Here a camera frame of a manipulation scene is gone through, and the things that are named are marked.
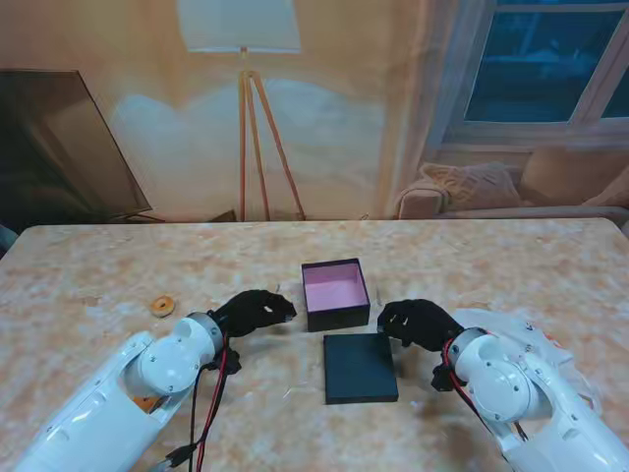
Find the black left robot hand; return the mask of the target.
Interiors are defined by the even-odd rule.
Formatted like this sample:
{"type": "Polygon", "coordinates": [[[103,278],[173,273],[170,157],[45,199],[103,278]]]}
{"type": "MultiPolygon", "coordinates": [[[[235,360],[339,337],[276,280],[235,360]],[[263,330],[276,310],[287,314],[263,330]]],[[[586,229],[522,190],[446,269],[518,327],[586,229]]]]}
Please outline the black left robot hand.
{"type": "Polygon", "coordinates": [[[294,305],[267,290],[247,290],[232,297],[210,317],[227,337],[243,337],[258,328],[284,324],[297,316],[294,305]]]}

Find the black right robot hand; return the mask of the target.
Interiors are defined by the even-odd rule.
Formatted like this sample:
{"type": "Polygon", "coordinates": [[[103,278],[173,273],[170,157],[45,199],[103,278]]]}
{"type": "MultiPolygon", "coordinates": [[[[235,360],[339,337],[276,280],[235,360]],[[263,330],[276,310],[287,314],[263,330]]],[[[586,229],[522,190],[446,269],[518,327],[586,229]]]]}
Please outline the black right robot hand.
{"type": "Polygon", "coordinates": [[[377,329],[404,347],[416,344],[429,352],[441,351],[464,331],[445,310],[426,299],[387,303],[377,318],[377,329]]]}

